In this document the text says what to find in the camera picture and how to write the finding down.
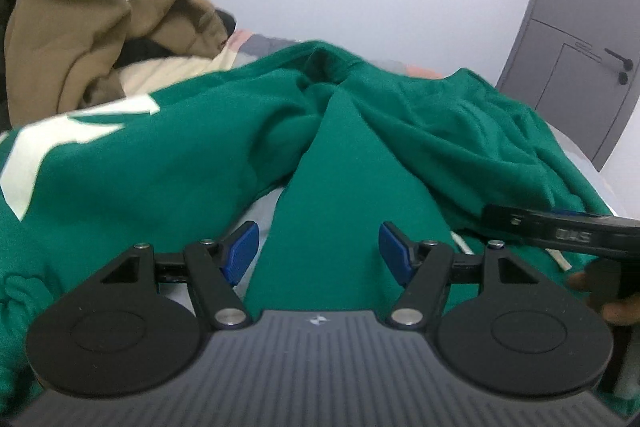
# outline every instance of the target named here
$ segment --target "small logo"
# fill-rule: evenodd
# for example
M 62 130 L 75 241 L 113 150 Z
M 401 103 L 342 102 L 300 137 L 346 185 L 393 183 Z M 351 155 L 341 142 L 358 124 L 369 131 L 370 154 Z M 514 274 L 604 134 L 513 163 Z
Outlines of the small logo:
M 578 230 L 556 229 L 556 239 L 588 244 L 591 242 L 591 233 L 579 232 Z
M 326 317 L 322 317 L 322 315 L 316 315 L 315 317 L 311 317 L 309 322 L 314 326 L 322 326 L 324 323 L 329 322 L 329 319 Z

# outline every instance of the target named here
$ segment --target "brown jacket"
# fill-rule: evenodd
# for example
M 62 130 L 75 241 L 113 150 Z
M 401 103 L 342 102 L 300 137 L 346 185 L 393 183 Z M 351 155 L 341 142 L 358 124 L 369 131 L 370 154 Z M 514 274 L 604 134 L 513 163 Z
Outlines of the brown jacket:
M 124 97 L 113 65 L 142 36 L 209 58 L 227 38 L 208 0 L 17 0 L 4 38 L 12 125 Z

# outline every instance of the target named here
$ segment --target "white cord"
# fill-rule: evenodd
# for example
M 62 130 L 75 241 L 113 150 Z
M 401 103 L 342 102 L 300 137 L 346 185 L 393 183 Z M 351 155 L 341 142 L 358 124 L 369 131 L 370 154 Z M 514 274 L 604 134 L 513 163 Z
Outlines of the white cord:
M 460 237 L 456 232 L 451 232 L 451 238 L 456 242 L 456 245 L 458 245 L 458 248 L 460 248 L 463 253 L 466 253 L 467 255 L 475 255 L 474 251 L 469 248 L 469 245 L 466 243 L 466 241 L 462 239 L 462 237 Z
M 549 253 L 551 257 L 554 258 L 554 261 L 558 263 L 558 266 L 563 272 L 569 271 L 572 269 L 571 263 L 564 258 L 562 252 L 560 250 L 554 250 L 553 248 L 546 248 L 546 251 Z

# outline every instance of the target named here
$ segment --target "blue gripper pad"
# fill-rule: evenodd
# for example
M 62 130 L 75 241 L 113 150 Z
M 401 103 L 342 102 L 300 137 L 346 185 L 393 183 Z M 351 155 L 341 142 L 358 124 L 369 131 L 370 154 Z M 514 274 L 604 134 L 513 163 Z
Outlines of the blue gripper pad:
M 378 232 L 378 249 L 391 274 L 401 286 L 406 286 L 415 273 L 411 264 L 411 248 L 414 244 L 395 230 L 391 223 L 384 222 Z
M 236 286 L 258 253 L 260 230 L 257 223 L 245 222 L 222 242 L 222 265 L 220 269 L 226 281 Z

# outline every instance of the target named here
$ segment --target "dark fabric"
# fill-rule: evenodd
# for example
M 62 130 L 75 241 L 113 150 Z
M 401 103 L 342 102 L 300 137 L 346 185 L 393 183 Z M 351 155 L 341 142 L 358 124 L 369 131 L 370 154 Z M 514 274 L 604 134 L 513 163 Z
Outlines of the dark fabric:
M 4 63 L 4 34 L 15 0 L 0 0 L 0 102 L 6 100 L 6 67 Z
M 216 13 L 222 20 L 222 24 L 225 27 L 226 34 L 231 36 L 236 31 L 236 19 L 230 14 L 222 10 L 216 10 Z M 150 60 L 151 58 L 166 58 L 175 57 L 174 52 L 161 46 L 157 42 L 154 42 L 148 37 L 140 37 L 135 39 L 129 39 L 122 46 L 122 51 L 114 68 L 125 68 L 130 64 L 136 62 L 142 62 L 143 60 Z
M 116 69 L 124 68 L 130 64 L 149 60 L 150 58 L 165 58 L 173 57 L 174 55 L 174 52 L 157 42 L 153 42 L 148 37 L 140 37 L 126 41 L 123 44 L 120 56 L 113 67 Z
M 222 21 L 222 25 L 225 27 L 226 34 L 230 37 L 236 31 L 236 19 L 231 13 L 227 13 L 224 10 L 216 10 L 218 17 Z
M 9 105 L 6 100 L 0 102 L 0 132 L 11 130 L 11 121 L 9 120 Z

